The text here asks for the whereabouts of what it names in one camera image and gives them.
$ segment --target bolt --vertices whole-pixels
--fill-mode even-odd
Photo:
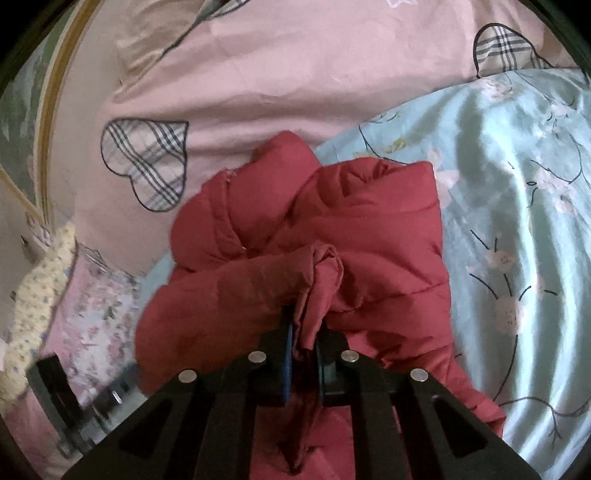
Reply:
[[[355,350],[343,350],[340,357],[350,364],[359,360],[359,354]]]
[[[410,378],[417,382],[424,382],[429,378],[429,374],[422,368],[415,368],[410,372]]]
[[[197,380],[197,373],[194,370],[183,370],[178,374],[181,383],[192,383]]]
[[[267,360],[267,354],[265,352],[261,352],[260,350],[255,350],[254,352],[250,352],[248,354],[248,359],[253,364],[261,364]]]

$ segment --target bedding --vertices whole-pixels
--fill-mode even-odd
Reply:
[[[457,360],[544,480],[591,432],[590,132],[584,74],[521,70],[405,103],[315,151],[324,165],[433,164]]]
[[[289,129],[310,145],[496,72],[575,66],[517,0],[230,2],[105,103],[77,186],[79,241],[131,275],[179,207]]]

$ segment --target floral blanket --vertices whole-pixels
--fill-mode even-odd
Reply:
[[[591,432],[591,92],[578,70],[520,70],[394,108],[321,145],[436,171],[457,357],[545,480]]]
[[[45,344],[39,356],[52,352],[59,356],[80,403],[88,403],[134,361],[138,300],[139,283],[106,268],[95,252],[78,246],[70,283],[55,308],[51,329],[41,333]],[[59,477],[57,432],[30,390],[5,421],[41,477]]]

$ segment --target metal screw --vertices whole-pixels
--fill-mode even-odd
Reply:
[[[255,350],[254,352],[250,352],[248,354],[248,359],[253,364],[261,364],[267,360],[267,354],[265,352],[261,352],[260,350]]]
[[[116,402],[117,402],[119,405],[121,405],[121,404],[123,403],[123,400],[121,400],[121,397],[119,396],[119,394],[118,394],[118,393],[117,393],[115,390],[112,390],[112,391],[111,391],[111,395],[113,395],[113,398],[115,399],[115,401],[116,401]]]
[[[197,380],[197,373],[194,370],[183,370],[178,374],[181,383],[192,383]]]
[[[350,364],[359,360],[359,354],[355,350],[343,350],[340,357]]]
[[[429,378],[429,374],[422,368],[414,368],[410,372],[410,378],[417,382],[424,382],[427,378]]]

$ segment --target plaid heart pattern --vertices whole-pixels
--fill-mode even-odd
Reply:
[[[188,122],[121,118],[107,124],[100,141],[105,166],[127,177],[135,197],[151,212],[168,212],[183,195]]]
[[[473,54],[478,78],[510,70],[552,68],[527,38],[500,23],[486,24],[478,31]]]
[[[239,9],[249,1],[250,0],[229,0],[228,2],[224,3],[219,10],[210,15],[208,20],[211,20],[212,18],[223,17],[224,15]]]

